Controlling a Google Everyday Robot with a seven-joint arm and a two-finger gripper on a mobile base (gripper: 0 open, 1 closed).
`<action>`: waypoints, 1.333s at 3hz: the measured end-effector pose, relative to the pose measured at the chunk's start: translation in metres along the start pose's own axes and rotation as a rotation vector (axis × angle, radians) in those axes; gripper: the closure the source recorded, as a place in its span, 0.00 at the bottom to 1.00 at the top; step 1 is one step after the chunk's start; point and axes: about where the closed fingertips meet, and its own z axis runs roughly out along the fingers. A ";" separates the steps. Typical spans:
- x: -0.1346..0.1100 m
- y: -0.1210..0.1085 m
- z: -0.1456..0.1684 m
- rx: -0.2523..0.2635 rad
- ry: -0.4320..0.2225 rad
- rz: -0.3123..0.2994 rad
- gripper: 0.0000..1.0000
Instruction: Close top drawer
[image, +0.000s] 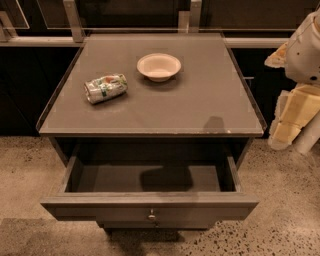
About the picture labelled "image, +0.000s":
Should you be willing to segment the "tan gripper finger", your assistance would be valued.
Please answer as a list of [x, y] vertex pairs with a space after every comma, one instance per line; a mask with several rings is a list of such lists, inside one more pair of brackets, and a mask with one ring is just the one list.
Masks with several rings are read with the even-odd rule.
[[284, 150], [292, 144], [301, 129], [296, 125], [274, 120], [269, 130], [268, 145], [274, 150]]
[[286, 50], [288, 43], [282, 44], [275, 52], [269, 55], [264, 64], [271, 68], [284, 68], [286, 64]]

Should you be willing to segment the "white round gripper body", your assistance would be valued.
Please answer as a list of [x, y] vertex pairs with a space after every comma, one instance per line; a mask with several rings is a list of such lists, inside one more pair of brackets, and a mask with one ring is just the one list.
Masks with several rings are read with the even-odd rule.
[[280, 116], [280, 129], [284, 134], [297, 133], [320, 110], [320, 87], [298, 84], [290, 93]]

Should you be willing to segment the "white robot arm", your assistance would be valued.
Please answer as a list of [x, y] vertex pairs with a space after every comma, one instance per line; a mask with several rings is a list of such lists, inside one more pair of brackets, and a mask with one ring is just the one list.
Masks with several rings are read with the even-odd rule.
[[264, 64], [284, 68], [286, 77], [296, 83], [278, 97], [269, 129], [269, 146], [284, 150], [320, 110], [320, 10], [309, 14]]

